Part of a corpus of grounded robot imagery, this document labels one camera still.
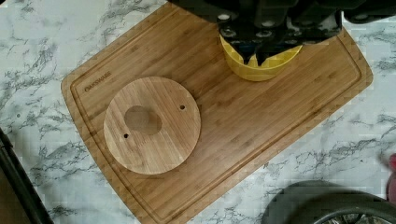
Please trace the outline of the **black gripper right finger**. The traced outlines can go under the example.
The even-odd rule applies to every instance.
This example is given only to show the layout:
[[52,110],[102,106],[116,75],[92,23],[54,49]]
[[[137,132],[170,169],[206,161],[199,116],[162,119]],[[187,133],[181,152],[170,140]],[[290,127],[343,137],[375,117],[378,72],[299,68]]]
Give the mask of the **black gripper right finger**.
[[256,36],[261,41],[255,50],[258,66],[267,58],[301,44],[309,31],[308,28],[294,26],[289,21],[262,21],[256,22],[256,25],[260,28]]

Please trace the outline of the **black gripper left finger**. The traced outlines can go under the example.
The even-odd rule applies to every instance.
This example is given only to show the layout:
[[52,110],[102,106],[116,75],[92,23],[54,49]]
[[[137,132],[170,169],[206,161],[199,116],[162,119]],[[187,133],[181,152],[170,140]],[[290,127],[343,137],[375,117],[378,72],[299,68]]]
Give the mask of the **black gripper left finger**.
[[242,57],[243,64],[248,64],[260,43],[255,26],[248,21],[226,21],[219,22],[218,27],[223,39]]

